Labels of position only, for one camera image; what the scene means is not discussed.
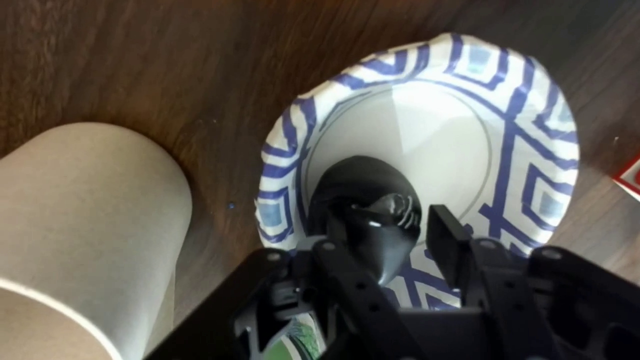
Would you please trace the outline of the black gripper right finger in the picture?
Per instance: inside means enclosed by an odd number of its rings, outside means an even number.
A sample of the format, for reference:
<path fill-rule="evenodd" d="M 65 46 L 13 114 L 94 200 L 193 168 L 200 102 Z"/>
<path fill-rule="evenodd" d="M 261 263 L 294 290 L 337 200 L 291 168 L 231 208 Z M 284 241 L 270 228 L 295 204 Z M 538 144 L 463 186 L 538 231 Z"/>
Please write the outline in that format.
<path fill-rule="evenodd" d="M 476 360 L 561 360 L 522 259 L 495 239 L 471 238 L 443 204 L 428 210 L 425 245 L 460 291 L 460 309 L 450 318 Z"/>

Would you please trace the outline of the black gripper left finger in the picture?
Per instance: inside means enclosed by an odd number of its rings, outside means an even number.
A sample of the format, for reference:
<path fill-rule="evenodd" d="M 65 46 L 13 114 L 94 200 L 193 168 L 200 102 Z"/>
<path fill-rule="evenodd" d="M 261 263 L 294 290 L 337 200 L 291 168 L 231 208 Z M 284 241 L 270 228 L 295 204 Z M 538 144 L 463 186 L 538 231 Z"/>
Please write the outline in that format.
<path fill-rule="evenodd" d="M 322 230 L 326 238 L 311 250 L 326 309 L 322 360 L 397 360 L 397 311 L 354 253 L 351 241 L 363 239 L 360 221 L 329 214 Z"/>

